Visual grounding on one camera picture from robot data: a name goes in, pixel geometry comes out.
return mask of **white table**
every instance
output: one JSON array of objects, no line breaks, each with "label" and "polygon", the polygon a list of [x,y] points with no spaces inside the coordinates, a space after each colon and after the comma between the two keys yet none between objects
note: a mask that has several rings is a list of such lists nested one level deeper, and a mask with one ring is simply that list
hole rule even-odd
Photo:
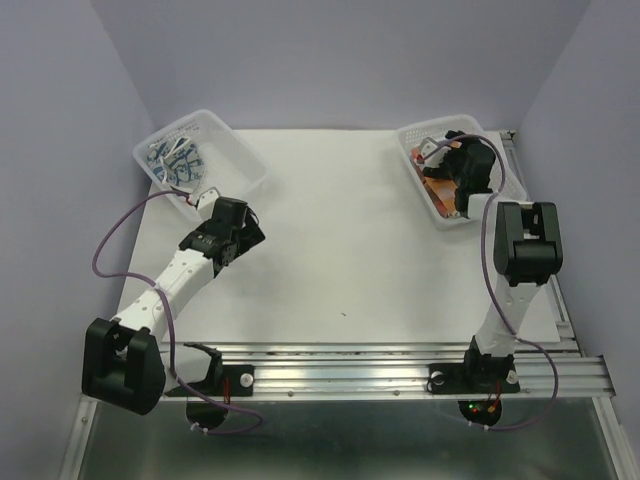
[{"label": "white table", "polygon": [[[470,341],[489,306],[479,227],[436,230],[392,131],[239,133],[273,172],[247,199],[267,240],[183,310],[179,341]],[[152,200],[130,269],[157,276],[194,226],[167,199]],[[120,308],[144,288],[127,279]],[[555,305],[543,290],[522,336],[558,341]]]}]

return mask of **wall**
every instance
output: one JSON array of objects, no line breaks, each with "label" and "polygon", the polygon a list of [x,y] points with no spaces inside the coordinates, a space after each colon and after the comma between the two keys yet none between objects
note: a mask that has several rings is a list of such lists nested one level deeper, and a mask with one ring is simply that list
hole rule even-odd
[{"label": "wall", "polygon": [[[88,1],[3,2],[0,70],[0,476],[57,478],[84,330],[121,289],[91,256],[148,188],[131,148],[151,123]],[[104,268],[128,265],[136,230]]]},{"label": "wall", "polygon": [[92,0],[154,122],[397,128],[524,117],[586,0]]},{"label": "wall", "polygon": [[558,204],[560,282],[578,338],[604,354],[640,455],[640,3],[596,0],[517,136],[535,198]]}]

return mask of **white plastic bin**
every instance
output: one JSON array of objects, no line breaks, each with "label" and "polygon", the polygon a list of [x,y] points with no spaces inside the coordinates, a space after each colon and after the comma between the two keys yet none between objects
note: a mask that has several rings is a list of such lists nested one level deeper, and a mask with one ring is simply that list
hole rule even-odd
[{"label": "white plastic bin", "polygon": [[[183,136],[196,144],[206,169],[198,188],[193,192],[196,197],[215,187],[221,195],[244,199],[268,176],[264,160],[253,148],[212,112],[198,110],[154,133],[133,149],[136,162],[161,190],[170,190],[171,187],[163,184],[149,168],[149,146],[161,141],[175,141]],[[195,209],[181,198],[168,198],[186,217],[200,220]]]},{"label": "white plastic bin", "polygon": [[[427,205],[427,208],[431,212],[436,227],[441,230],[455,227],[457,225],[463,225],[465,223],[471,222],[472,220],[464,217],[444,218],[438,213],[436,206],[429,198],[429,194],[425,190],[420,177],[414,169],[413,160],[411,158],[411,150],[420,145],[420,142],[424,140],[425,137],[444,138],[444,135],[449,130],[462,130],[465,133],[485,135],[476,119],[469,115],[452,115],[449,117],[436,118],[427,122],[414,123],[413,125],[409,125],[397,130],[395,133],[396,143],[402,155],[403,163],[409,169],[411,178],[413,178],[415,185],[418,187],[420,195],[422,195],[422,197],[424,198],[424,201]],[[516,201],[526,200],[527,193],[524,187],[520,184],[515,174],[509,168],[509,164],[506,158],[504,159],[504,161],[507,178],[501,196]],[[493,169],[491,170],[491,180],[489,182],[489,186],[496,190],[500,185],[500,180],[500,165],[498,164],[498,160],[496,159]]]}]

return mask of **cable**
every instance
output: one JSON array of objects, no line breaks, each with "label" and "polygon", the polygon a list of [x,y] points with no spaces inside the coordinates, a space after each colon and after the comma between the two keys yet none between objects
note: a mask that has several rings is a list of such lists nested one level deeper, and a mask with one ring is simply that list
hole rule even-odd
[{"label": "cable", "polygon": [[518,337],[516,330],[513,328],[513,326],[511,325],[511,322],[509,322],[509,319],[507,318],[507,315],[504,313],[504,310],[498,303],[496,294],[493,291],[493,287],[491,286],[491,280],[489,279],[489,269],[487,268],[487,238],[486,238],[487,223],[489,219],[489,208],[491,207],[491,203],[502,193],[502,190],[504,190],[504,186],[506,183],[506,167],[505,167],[504,159],[500,154],[500,151],[494,145],[494,143],[488,138],[483,137],[482,135],[475,135],[475,134],[469,133],[465,135],[458,135],[457,137],[448,139],[440,143],[438,148],[436,148],[432,152],[429,152],[429,154],[424,158],[424,160],[426,162],[426,160],[429,157],[431,157],[432,155],[435,155],[436,152],[442,150],[443,148],[450,146],[453,142],[457,142],[464,139],[470,139],[470,138],[481,140],[485,142],[487,145],[489,145],[489,147],[491,147],[493,152],[496,154],[496,158],[498,159],[498,164],[500,165],[500,174],[501,174],[500,185],[498,186],[498,189],[491,194],[482,212],[482,226],[480,229],[480,260],[482,263],[482,276],[484,278],[485,286],[487,287],[487,292],[489,292],[489,297],[491,297],[491,302],[493,303],[493,306],[496,308],[498,315],[500,315],[502,322],[504,323],[505,327],[507,327],[507,330],[509,330],[511,335],[513,335],[518,342],[523,343],[525,345],[530,345],[534,347],[536,350],[538,350],[540,353],[542,353],[548,360],[549,365],[551,366],[551,370],[553,371],[553,393],[551,394],[551,400],[549,400],[549,403],[547,404],[547,406],[538,416],[533,417],[532,419],[524,421],[522,423],[518,423],[515,425],[508,425],[504,427],[495,427],[495,426],[487,427],[486,425],[483,426],[477,423],[473,423],[473,425],[483,428],[485,430],[488,429],[495,432],[509,432],[514,430],[520,430],[521,428],[525,428],[531,425],[535,425],[536,423],[546,418],[547,415],[549,415],[549,412],[551,412],[551,409],[553,408],[553,405],[556,403],[556,400],[558,398],[558,388],[560,386],[560,377],[558,375],[558,367],[553,361],[553,358],[551,358],[551,355],[549,354],[549,352],[547,352],[542,345],[536,342],[532,342],[531,340],[526,340],[524,338]]},{"label": "cable", "polygon": [[185,389],[191,395],[204,400],[209,405],[212,405],[218,408],[223,408],[230,412],[236,412],[243,415],[250,415],[257,420],[256,423],[254,423],[253,425],[249,425],[248,427],[237,428],[235,430],[223,430],[223,431],[209,430],[207,428],[200,427],[195,423],[191,425],[191,429],[198,430],[204,433],[205,435],[235,435],[239,433],[249,432],[259,427],[264,422],[264,417],[259,412],[255,410],[250,410],[248,408],[237,407],[234,405],[226,405],[224,403],[217,402],[212,398],[209,398],[207,395],[200,393],[199,391],[197,391],[195,388],[193,388],[191,385],[183,381],[178,376],[178,372],[176,371],[176,332],[175,332],[173,314],[171,313],[171,307],[169,305],[169,300],[167,298],[167,295],[161,289],[156,287],[156,282],[145,275],[135,273],[135,272],[124,271],[124,272],[104,273],[104,272],[101,272],[100,269],[98,269],[98,258],[100,257],[100,253],[102,253],[102,250],[104,249],[104,246],[106,245],[107,241],[109,241],[111,236],[120,227],[120,225],[122,225],[124,221],[127,220],[127,218],[129,218],[133,214],[133,212],[135,212],[140,207],[145,205],[149,200],[160,197],[160,196],[164,196],[164,195],[178,195],[178,196],[187,197],[187,198],[189,197],[188,193],[181,192],[179,190],[167,190],[167,191],[151,194],[147,198],[141,200],[137,205],[133,206],[127,213],[125,213],[120,218],[120,220],[118,220],[113,225],[113,227],[111,227],[111,229],[107,232],[107,234],[104,236],[104,238],[98,245],[98,248],[96,248],[96,251],[93,255],[91,268],[93,270],[93,273],[95,273],[100,278],[116,278],[116,277],[136,278],[150,285],[156,291],[156,293],[160,297],[160,301],[162,302],[162,306],[167,316],[167,326],[169,330],[169,352],[170,352],[169,353],[169,373],[171,373],[171,376],[176,380],[176,382],[178,382],[178,385],[180,385],[183,389]]}]

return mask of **metal frame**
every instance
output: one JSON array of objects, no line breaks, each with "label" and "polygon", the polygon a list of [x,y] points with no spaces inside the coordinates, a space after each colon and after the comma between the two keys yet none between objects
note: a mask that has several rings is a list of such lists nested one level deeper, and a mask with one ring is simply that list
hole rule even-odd
[{"label": "metal frame", "polygon": [[[518,167],[514,132],[501,132],[508,161]],[[620,480],[640,479],[638,466],[610,397],[615,395],[605,362],[588,358],[578,345],[555,277],[551,279],[560,314],[556,323],[560,341],[543,344],[558,365],[560,397],[592,397],[606,446]],[[226,364],[251,363],[256,367],[254,396],[243,401],[402,401],[455,399],[425,391],[429,363],[460,361],[467,344],[218,344]],[[549,397],[553,376],[547,360],[532,347],[518,345],[516,369],[522,391],[509,397]],[[164,402],[184,402],[184,397],[164,397]],[[77,479],[89,440],[97,401],[83,397],[64,458],[60,479]]]}]

